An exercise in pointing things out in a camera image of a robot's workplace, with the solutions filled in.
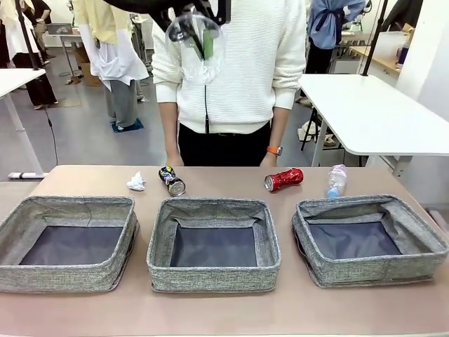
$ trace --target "black can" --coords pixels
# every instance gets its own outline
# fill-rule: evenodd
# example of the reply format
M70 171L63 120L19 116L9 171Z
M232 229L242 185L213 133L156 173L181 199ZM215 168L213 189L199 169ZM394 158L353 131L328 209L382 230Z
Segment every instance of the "black can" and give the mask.
M159 170L160 179L166 184L168 193L177 197L185 192L184 182L176 176L175 170L171 166L161 167Z

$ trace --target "basket rim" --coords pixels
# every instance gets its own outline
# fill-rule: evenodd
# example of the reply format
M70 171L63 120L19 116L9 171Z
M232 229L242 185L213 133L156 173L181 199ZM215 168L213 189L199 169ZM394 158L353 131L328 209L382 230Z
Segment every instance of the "basket rim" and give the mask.
M111 256L104 260L101 263L90 263L85 265L0 265L0 271L1 270L48 270L48 271L54 271L54 270L69 270L69 269L77 269L80 268L85 269L87 272L91 272L91 269L95 268L102 268L107 267L108 265L111 265L117 255L119 254L119 246L123 243L124 237L125 237L125 231L130 226L130 219L131 216L134 214L134 206L135 206L135 200L134 198L130 197L108 197L108 196L65 196L65 195L32 195L24 198L0 223L0 231L2 230L2 227L6 224L8 219L13 216L13 214L17 211L18 207L26 202L26 201L32 201L33 199L121 199L124 201L130 201L129 204L129 212L126 216L126 219L124 221L124 226L122 227L122 231L120 233L120 237L117 240L116 246L114 247L114 250L112 251Z
M161 214L161 208L167 204L168 202L170 202L171 200L190 200L190 201L251 201L251 202L257 202L261 205L263 205L263 207L265 207L266 211L268 212L268 216L271 219L271 225L269 226L273 232L273 238L274 238L274 248L276 251L274 251L273 253L277 253L277 259L275 260L276 262L273 265L268 265L268 266L264 266L264 267L159 267L159 266L155 266L151 261L150 261L150 255L151 255L151 250L153 247L153 243L154 243L154 236L155 236L155 232L156 232L156 224L158 223L159 220L159 216ZM223 272L230 272L230 271L262 271L262 270L278 270L281 266L281 261L282 261L282 257L281 257L281 247L279 246L279 239L276 233L276 227L274 226L274 221L273 221L273 215L268 207L268 203L263 201L263 200L259 200L259 199L242 199L242 198L223 198L223 197L218 197L218 198L213 198L213 197L176 197L176 198L166 198L164 200L162 200L162 202L159 204L158 210L157 210L157 215L156 218L154 219L154 226L153 226L153 231L152 231L152 236L151 239L149 240L149 245L148 245L148 249L147 249L147 267L148 269L151 270L158 270L158 271L178 271L178 272L188 272L188 271L223 271Z
M342 200L342 199L351 201L351 200L354 200L355 198L357 198L357 199L366 198L366 199L374 200L379 197L391 198L391 199L394 199L397 202L399 202L415 220L419 221L423 226L426 227L427 230L429 230L432 233L432 235L438 240L439 244L441 244L441 246L443 246L443 250L438 253L368 256L365 258L341 258L341 259L335 259L335 260L324 256L321 253L321 250L318 248L318 245L316 244L315 239L311 235L311 232L309 229L309 224L306 222L306 220L304 219L304 217L302 216L302 214L300 212L300 205L309 204L309 203L320 203L320 202L325 202L325 201L332 203L332 202L336 202L337 200ZM439 235L435 231L435 229L431 225L429 225L427 223L427 221L421 219L405 201L403 201L402 199L400 199L399 197L397 197L396 195L393 195L393 194L359 195L359 196L339 197L337 199L306 199L306 200L302 200L296 204L296 215L299 217L301 226L304 228L304 231L306 232L308 239L310 240L312 246L314 247L315 253L317 253L319 255L319 258L321 260L324 260L325 262L331 263L331 264L347 264L347 263L355 263L355 262L373 262L373 261L374 262L376 262L376 261L384 262L387 259L388 260L410 260L411 258L430 258L430 257L440 258L440 257L443 257L444 255L448 255L448 253L449 253L449 244L439 237Z

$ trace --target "blue jacket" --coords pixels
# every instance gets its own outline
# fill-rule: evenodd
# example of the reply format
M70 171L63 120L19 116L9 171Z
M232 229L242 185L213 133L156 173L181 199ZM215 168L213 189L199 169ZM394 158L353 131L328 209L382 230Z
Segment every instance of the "blue jacket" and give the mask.
M307 32L315 46L321 49L334 49L336 45L337 23L335 15L332 13L325 14L326 10L335 12L347 7L349 14L344 17L344 21L350 22L363 11L365 4L366 0L312 0ZM327 18L324 22L320 22L324 15L327 15ZM322 26L317 31L316 26L320 23L322 23Z

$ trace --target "white table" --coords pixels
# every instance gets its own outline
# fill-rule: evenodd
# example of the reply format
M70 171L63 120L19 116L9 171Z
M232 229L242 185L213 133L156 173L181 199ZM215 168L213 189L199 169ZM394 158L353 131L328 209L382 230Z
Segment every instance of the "white table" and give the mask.
M377 77L304 74L300 83L323 117L312 166L328 126L348 152L386 157L396 177L413 156L449 156L449 123Z
M19 135L20 142L22 142L22 146L27 153L28 159L34 170L34 172L31 173L10 173L8 177L12 179L40 179L45 178L47 174L42 171L42 167L37 159L32 144L29 141L27 132L23 128L17 110L15 109L13 99L10 95L11 91L43 74L45 74L45 70L43 69L0 69L0 99L4 98L5 100L15 130Z

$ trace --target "yellow shirt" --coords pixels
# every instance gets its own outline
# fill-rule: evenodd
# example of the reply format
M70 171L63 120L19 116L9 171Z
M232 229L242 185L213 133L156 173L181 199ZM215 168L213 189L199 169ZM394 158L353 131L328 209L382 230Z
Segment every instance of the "yellow shirt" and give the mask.
M129 12L103 0L74 0L73 8L76 23L89 25L92 35L106 44L117 45L117 30L130 30Z

